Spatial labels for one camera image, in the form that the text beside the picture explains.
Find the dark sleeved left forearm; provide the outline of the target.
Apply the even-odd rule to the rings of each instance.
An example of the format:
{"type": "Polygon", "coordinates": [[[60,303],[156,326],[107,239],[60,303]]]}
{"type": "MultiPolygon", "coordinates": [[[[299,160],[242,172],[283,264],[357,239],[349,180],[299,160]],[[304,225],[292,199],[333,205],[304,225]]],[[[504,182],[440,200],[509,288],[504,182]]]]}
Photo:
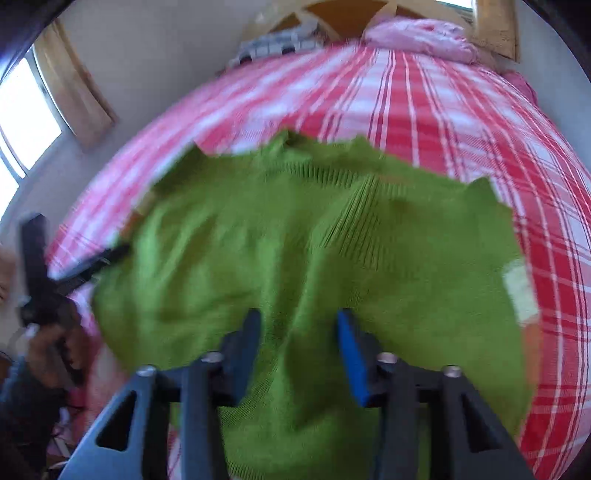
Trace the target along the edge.
{"type": "Polygon", "coordinates": [[[41,479],[46,451],[68,393],[49,388],[24,357],[10,369],[1,389],[1,478],[41,479]]]}

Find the person's left hand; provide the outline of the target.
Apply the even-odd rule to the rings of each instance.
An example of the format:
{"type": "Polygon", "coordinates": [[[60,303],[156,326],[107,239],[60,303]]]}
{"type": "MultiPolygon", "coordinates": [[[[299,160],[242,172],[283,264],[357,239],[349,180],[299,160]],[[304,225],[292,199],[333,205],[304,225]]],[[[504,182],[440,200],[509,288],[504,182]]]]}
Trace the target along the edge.
{"type": "Polygon", "coordinates": [[[31,373],[44,386],[70,390],[75,386],[71,371],[85,375],[90,342],[78,321],[66,329],[60,324],[32,324],[26,329],[26,337],[26,362],[31,373]]]}

